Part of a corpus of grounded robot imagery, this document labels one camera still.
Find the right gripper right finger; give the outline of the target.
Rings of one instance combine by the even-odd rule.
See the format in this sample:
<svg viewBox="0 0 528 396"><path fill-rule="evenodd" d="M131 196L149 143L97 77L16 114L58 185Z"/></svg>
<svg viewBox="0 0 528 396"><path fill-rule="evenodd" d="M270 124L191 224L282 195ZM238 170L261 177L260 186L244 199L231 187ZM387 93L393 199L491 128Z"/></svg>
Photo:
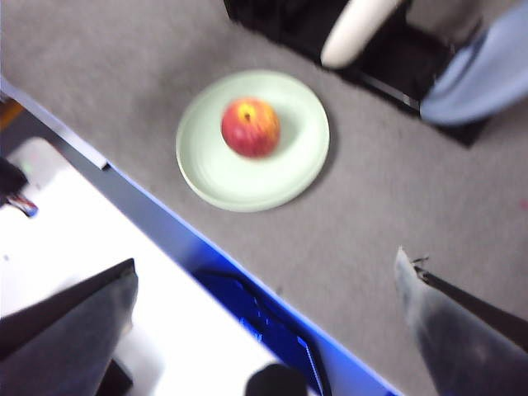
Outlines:
<svg viewBox="0 0 528 396"><path fill-rule="evenodd" d="M439 395L525 395L527 321L442 280L398 249L403 316Z"/></svg>

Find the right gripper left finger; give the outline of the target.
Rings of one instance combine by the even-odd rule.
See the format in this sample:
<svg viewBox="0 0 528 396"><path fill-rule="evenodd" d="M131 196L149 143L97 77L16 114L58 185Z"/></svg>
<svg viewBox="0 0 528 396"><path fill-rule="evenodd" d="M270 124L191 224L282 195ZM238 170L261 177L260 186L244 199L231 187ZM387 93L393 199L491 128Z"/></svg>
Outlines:
<svg viewBox="0 0 528 396"><path fill-rule="evenodd" d="M128 259L1 320L3 395L125 395L115 360L138 293Z"/></svg>

